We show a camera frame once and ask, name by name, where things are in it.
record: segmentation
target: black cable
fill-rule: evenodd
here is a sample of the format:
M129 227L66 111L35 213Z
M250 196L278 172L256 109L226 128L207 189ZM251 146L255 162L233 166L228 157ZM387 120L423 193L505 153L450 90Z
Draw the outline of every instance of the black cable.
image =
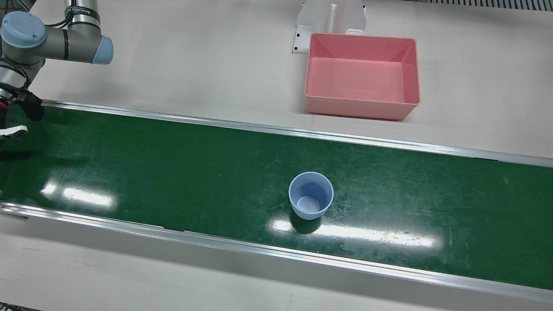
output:
M45 25L45 26L48 26L48 27L57 27L57 26L60 26L60 25L63 25L61 26L60 28L63 28L65 27L67 24L69 24L71 22L71 18L72 18L72 14L68 14L64 20L62 20L61 22L59 23L55 23L55 24L49 24L49 25Z

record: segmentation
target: pink container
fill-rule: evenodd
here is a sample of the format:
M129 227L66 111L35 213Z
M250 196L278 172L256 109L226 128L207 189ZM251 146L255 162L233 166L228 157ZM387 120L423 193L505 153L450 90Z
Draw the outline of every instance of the pink container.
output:
M420 102L415 40L311 35L305 96L312 113L403 120Z

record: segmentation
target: blue cup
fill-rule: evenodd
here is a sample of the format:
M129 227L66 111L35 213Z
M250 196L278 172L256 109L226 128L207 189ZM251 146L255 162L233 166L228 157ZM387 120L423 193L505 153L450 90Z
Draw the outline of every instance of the blue cup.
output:
M317 172L304 172L290 183L288 197L292 209L302 219L317 219L325 213L334 200L332 183Z

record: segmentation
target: white metal stand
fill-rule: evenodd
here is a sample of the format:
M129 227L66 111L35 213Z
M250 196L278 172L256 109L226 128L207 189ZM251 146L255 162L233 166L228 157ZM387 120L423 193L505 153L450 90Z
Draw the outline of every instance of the white metal stand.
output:
M298 15L292 53L307 54L312 33L363 34L367 25L361 0L309 0Z

